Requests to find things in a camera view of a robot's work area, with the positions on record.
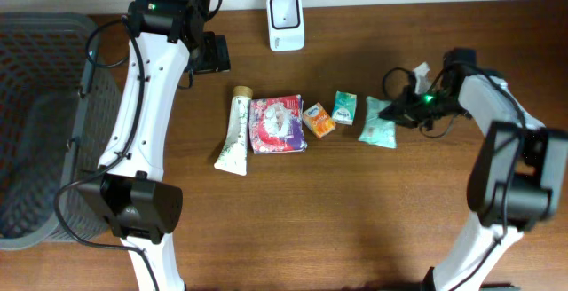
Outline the mint green wipes pack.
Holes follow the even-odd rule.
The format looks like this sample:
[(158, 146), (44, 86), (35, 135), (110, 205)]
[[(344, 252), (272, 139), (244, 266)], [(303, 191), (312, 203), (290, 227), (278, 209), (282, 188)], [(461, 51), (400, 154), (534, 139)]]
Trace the mint green wipes pack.
[(366, 103), (367, 114), (359, 141), (374, 146), (396, 149), (395, 122), (379, 117), (379, 113), (389, 106), (391, 102), (367, 96)]

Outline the teal small tissue pack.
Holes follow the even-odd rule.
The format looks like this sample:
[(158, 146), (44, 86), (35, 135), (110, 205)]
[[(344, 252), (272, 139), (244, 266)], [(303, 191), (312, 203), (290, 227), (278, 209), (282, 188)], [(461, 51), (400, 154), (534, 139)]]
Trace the teal small tissue pack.
[(357, 108), (357, 96), (348, 92), (338, 91), (335, 94), (335, 106), (332, 119), (336, 123), (352, 125)]

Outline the orange small tissue pack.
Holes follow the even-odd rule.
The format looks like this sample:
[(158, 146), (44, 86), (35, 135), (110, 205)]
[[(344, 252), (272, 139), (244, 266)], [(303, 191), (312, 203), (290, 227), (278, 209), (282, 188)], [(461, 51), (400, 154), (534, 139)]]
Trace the orange small tissue pack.
[(303, 112), (303, 122), (318, 139), (325, 137), (336, 127), (321, 103), (316, 103)]

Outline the red purple tissue pack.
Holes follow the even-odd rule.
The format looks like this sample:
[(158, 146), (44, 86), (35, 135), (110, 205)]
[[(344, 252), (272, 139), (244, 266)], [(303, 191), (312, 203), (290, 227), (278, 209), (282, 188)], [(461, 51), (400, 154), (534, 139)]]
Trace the red purple tissue pack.
[(249, 141), (255, 154), (295, 153), (307, 149), (300, 94), (254, 99), (249, 105)]

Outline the white bamboo print tube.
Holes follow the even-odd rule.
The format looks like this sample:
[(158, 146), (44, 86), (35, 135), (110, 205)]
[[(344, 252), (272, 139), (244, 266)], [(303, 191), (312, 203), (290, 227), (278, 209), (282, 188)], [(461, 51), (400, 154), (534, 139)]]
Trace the white bamboo print tube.
[(249, 104), (253, 91), (236, 86), (229, 113), (225, 143), (214, 168), (240, 176), (247, 175)]

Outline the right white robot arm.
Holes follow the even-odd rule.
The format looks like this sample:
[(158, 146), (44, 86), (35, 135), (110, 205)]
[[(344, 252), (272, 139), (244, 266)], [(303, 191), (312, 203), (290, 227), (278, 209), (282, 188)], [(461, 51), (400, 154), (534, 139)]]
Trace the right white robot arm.
[(446, 258), (410, 289), (510, 290), (485, 278), (510, 247), (556, 213), (567, 133), (532, 117), (501, 73), (477, 65), (472, 49), (446, 52), (433, 82), (405, 73), (407, 86), (380, 118), (427, 135), (435, 121), (464, 116), (484, 135), (467, 184), (468, 220)]

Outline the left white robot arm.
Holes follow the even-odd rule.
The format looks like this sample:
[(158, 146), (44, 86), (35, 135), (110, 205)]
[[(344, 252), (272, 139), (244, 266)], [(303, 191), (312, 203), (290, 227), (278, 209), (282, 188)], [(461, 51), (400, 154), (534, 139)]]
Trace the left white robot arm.
[(129, 37), (124, 93), (97, 170), (73, 184), (120, 239), (141, 290), (184, 290), (173, 232), (183, 193), (163, 183), (165, 136), (182, 75), (230, 69), (225, 37), (205, 30), (211, 0), (134, 0), (120, 19)]

